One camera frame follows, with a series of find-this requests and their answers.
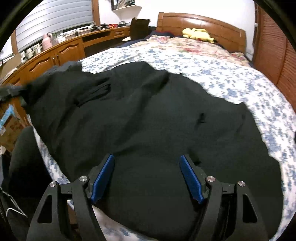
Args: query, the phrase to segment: red bowl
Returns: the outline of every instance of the red bowl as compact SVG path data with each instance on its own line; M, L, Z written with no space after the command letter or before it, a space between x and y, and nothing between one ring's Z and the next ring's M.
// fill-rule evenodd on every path
M117 28L117 26L118 26L117 23L113 23L113 24L108 25L109 28Z

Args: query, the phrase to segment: white cable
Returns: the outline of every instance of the white cable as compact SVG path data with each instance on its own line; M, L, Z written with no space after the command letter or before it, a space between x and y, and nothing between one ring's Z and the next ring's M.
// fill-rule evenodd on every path
M18 212L17 210L15 210L15 209L13 209L13 208L10 207L10 208L8 208L8 209L6 210L6 217L7 217L7 213L8 213L8 210L9 210L9 209L12 209L12 210L14 210L14 211L20 213L21 215L24 215L24 216L28 217L28 216L27 216L27 215L21 210L21 208L19 207L19 205L17 204L17 202L15 201L15 199L14 199L10 194L8 194L7 192L3 191L2 187L0 187L0 189L1 189L2 193L4 193L6 196L10 197L10 200L11 200L11 202L13 203L13 205L14 205L19 211L21 211L21 212Z

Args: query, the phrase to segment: blue and white bed sheet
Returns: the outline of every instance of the blue and white bed sheet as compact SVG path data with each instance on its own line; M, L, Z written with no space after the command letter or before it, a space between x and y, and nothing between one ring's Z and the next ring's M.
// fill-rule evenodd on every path
M282 221L275 241L289 224L296 211L296 115L284 95L259 71L189 53L166 52L149 48L109 49L83 59L83 71L98 73L129 62L145 61L155 69L182 73L199 83L213 96L238 104L244 102L253 114L269 155L281 166L284 206ZM35 131L38 147L53 180L69 182ZM136 234L96 209L99 224L106 239L152 240Z

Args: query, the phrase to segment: brown wardrobe door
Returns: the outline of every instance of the brown wardrobe door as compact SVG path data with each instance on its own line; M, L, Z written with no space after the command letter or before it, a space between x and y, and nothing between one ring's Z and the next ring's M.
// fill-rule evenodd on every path
M272 18L260 9L260 37L254 67L277 84L284 63L286 36Z
M296 110L296 53L288 40L283 69L276 86Z

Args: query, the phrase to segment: bed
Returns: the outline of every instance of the bed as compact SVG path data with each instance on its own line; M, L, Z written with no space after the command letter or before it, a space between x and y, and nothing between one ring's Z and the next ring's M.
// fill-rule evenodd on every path
M284 206L276 240L296 211L295 142L296 115L284 95L262 73L251 68L246 60L230 52L245 53L246 34L221 21L183 13L159 13L157 31L181 35L184 28L205 28L225 50L209 43L151 36L119 49L109 49L83 59L83 71L98 73L117 65L145 61L155 69L181 73L199 83L208 93L238 104L244 102L253 114L269 155L278 160L282 171ZM69 182L47 147L34 130L39 150L53 180ZM129 231L95 208L98 222L107 240L151 240Z

